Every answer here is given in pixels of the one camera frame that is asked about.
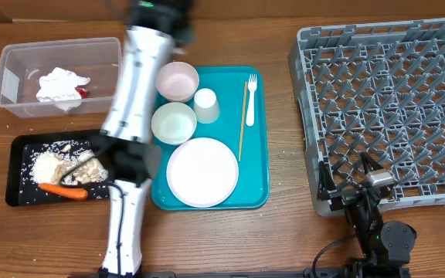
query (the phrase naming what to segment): red object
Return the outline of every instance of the red object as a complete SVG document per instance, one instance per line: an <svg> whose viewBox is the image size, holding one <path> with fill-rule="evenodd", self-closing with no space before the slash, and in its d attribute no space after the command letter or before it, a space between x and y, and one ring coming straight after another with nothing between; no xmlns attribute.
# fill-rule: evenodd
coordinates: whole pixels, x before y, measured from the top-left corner
<svg viewBox="0 0 445 278"><path fill-rule="evenodd" d="M76 87L75 90L80 94L82 99L88 98L88 94L89 94L88 90L86 90L84 88L80 88L80 87Z"/></svg>

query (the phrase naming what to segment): clear container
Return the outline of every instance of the clear container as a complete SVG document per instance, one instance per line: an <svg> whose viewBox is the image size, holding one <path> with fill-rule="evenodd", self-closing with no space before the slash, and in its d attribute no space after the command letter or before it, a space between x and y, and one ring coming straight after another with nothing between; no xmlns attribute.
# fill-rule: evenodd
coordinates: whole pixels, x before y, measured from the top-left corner
<svg viewBox="0 0 445 278"><path fill-rule="evenodd" d="M83 100L39 102L39 78L55 67L89 77ZM6 46L0 59L0 107L18 117L107 112L121 70L121 44L116 38L71 39ZM80 103L69 111L56 104Z"/></svg>

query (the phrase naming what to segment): green light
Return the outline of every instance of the green light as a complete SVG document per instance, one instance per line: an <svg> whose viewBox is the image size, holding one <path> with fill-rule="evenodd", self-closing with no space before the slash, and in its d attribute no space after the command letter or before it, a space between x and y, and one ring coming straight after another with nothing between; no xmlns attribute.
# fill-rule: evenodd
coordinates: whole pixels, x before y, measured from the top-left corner
<svg viewBox="0 0 445 278"><path fill-rule="evenodd" d="M154 4L150 3L150 2L145 2L145 1L140 1L140 5L147 7L147 8L152 8L154 7Z"/></svg>

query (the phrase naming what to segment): fork handle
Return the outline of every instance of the fork handle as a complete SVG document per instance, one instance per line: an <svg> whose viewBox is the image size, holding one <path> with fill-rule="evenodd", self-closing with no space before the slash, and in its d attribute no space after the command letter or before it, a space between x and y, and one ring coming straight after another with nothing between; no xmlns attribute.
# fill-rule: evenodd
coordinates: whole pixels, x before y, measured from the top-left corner
<svg viewBox="0 0 445 278"><path fill-rule="evenodd" d="M251 127L255 123L255 91L250 91L248 110L246 111L246 125Z"/></svg>

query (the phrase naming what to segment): gray crate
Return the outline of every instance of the gray crate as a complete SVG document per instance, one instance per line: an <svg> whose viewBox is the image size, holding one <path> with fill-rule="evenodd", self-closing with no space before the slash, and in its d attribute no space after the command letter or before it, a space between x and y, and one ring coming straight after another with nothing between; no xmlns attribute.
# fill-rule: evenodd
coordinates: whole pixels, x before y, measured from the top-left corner
<svg viewBox="0 0 445 278"><path fill-rule="evenodd" d="M397 181L381 211L445 205L445 19L303 28L288 57L315 211L318 162L358 186L367 151Z"/></svg>

